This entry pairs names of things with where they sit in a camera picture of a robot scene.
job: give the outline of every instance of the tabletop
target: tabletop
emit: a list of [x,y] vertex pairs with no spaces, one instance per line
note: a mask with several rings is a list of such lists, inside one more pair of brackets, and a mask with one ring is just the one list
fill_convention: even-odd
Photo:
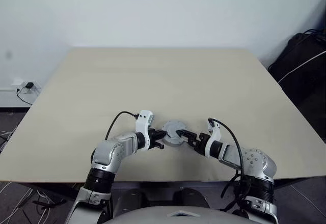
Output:
[[[261,63],[244,49],[73,48],[0,155],[0,180],[84,182],[90,156],[115,115],[154,113],[208,133],[214,117],[244,148],[277,165],[275,178],[326,175],[326,146]],[[134,131],[127,115],[111,135]],[[233,144],[226,130],[222,142]],[[116,181],[225,181],[234,170],[187,144],[138,151]]]

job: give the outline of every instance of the round gray object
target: round gray object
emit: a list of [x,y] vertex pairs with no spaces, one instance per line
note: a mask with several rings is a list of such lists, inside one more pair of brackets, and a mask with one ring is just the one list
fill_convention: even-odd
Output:
[[183,144],[184,140],[179,137],[176,131],[187,130],[187,127],[184,123],[177,120],[170,120],[165,123],[162,130],[167,132],[167,135],[163,138],[164,143],[173,147],[177,147]]

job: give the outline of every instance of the gray carpet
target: gray carpet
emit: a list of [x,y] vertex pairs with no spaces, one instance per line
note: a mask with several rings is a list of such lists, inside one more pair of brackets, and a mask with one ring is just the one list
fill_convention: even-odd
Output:
[[[0,130],[11,131],[21,121],[24,113],[0,113]],[[0,183],[0,190],[7,183]],[[157,191],[157,189],[146,188],[145,192],[150,200],[155,199],[170,199],[175,190],[180,186],[192,187],[200,191],[206,197],[211,208],[219,209],[226,206],[233,199],[232,191],[227,191],[223,200],[220,199],[221,191],[224,187],[223,182],[219,183],[200,183],[200,182],[183,182],[175,185],[175,188],[164,189],[164,191]],[[134,188],[132,183],[115,183],[113,185],[113,198],[116,203],[118,197],[126,190]],[[325,224],[326,218],[323,217],[313,206],[319,208],[326,214],[326,178],[316,177],[311,178],[292,186],[286,186],[275,191],[275,203],[278,207],[278,218],[280,224]],[[0,223],[7,216],[9,216],[17,202],[28,190],[27,187],[12,183],[2,193],[0,193]],[[299,192],[305,195],[313,204],[305,199]],[[23,211],[27,214],[32,224],[37,224],[41,215],[36,211],[36,205],[32,203],[37,200],[38,195],[35,194],[19,209],[11,218],[10,223],[29,223],[24,216]],[[61,206],[51,209],[47,224],[62,224],[72,206],[72,202],[67,202]]]

